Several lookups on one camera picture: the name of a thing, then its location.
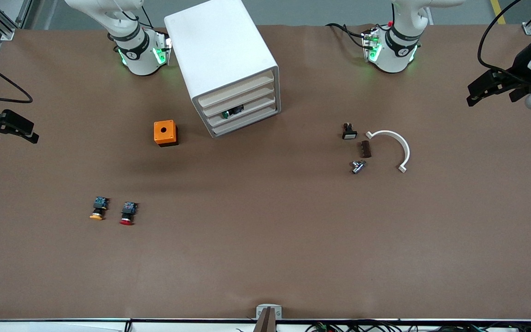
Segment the yellow push button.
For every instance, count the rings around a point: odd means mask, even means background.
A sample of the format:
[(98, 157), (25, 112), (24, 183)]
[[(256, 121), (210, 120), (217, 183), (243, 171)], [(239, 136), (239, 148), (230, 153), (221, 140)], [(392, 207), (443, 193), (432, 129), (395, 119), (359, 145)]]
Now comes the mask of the yellow push button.
[(109, 207), (109, 199), (106, 197), (96, 197), (93, 204), (93, 211), (89, 216), (93, 220), (103, 220)]

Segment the red push button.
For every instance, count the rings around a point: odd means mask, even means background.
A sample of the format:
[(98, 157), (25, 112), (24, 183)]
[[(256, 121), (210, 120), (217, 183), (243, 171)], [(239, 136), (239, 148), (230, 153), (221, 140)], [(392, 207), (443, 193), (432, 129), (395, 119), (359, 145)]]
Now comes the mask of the red push button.
[(134, 216), (138, 211), (138, 204), (136, 202), (124, 202), (121, 211), (121, 225), (134, 225)]

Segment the orange box with hole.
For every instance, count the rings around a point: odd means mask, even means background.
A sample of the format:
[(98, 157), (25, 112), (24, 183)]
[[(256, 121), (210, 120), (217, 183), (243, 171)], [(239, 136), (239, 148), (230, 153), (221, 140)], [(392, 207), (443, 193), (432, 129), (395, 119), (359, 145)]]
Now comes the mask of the orange box with hole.
[(163, 120), (153, 124), (153, 140), (159, 147), (179, 145), (178, 127), (174, 120)]

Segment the white curved bracket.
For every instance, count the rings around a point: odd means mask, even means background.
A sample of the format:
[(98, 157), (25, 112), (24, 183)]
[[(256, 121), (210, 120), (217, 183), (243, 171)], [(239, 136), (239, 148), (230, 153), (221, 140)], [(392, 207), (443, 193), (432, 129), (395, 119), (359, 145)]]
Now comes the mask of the white curved bracket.
[(402, 173), (406, 173), (407, 172), (407, 164), (411, 158), (411, 148), (410, 148), (410, 145), (409, 143), (407, 142), (407, 140), (400, 134), (398, 134), (397, 132), (395, 131), (391, 131), (391, 130), (378, 130), (376, 132), (371, 132), (371, 131), (367, 131), (366, 133), (366, 137), (368, 139), (373, 139), (377, 136), (388, 136), (390, 138), (393, 138), (394, 140), (396, 140), (397, 142), (400, 143), (403, 151), (404, 151), (404, 159), (402, 160), (402, 162), (398, 165), (398, 170), (400, 170), (400, 172)]

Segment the white table edge rail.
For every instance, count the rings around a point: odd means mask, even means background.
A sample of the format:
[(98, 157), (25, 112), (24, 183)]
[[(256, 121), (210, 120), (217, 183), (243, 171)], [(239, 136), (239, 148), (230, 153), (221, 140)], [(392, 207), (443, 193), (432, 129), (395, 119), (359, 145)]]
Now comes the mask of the white table edge rail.
[[(256, 319), (8, 319), (0, 332), (253, 332)], [(531, 332), (519, 319), (281, 319), (278, 332)]]

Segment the grey metal edge bracket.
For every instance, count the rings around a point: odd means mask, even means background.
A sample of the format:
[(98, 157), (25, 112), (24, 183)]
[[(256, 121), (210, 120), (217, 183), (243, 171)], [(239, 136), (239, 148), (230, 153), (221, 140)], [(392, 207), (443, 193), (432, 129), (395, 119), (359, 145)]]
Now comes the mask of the grey metal edge bracket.
[(256, 307), (256, 323), (253, 332), (278, 332), (277, 322), (282, 319), (282, 306), (260, 304)]

